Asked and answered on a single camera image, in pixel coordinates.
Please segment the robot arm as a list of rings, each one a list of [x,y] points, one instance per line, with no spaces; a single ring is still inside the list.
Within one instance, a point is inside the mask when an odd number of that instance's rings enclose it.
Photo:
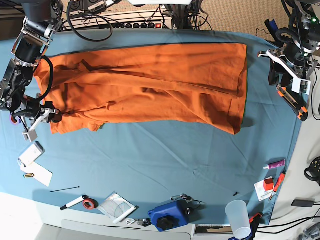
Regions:
[[[276,48],[260,51],[259,58],[269,59],[268,83],[291,86],[297,94],[310,94],[310,77],[320,64],[313,54],[320,49],[320,20],[313,7],[318,0],[283,0],[289,18],[288,27],[278,28],[274,20],[264,22]]]
[[[11,50],[14,57],[0,81],[0,109],[10,112],[12,123],[22,123],[24,139],[33,142],[38,137],[36,127],[40,123],[62,119],[61,112],[53,103],[45,100],[54,79],[53,63],[45,53],[53,35],[62,25],[64,5],[60,0],[20,0],[19,4],[25,18]],[[49,81],[46,91],[33,98],[27,96],[25,91],[41,60],[49,65]]]

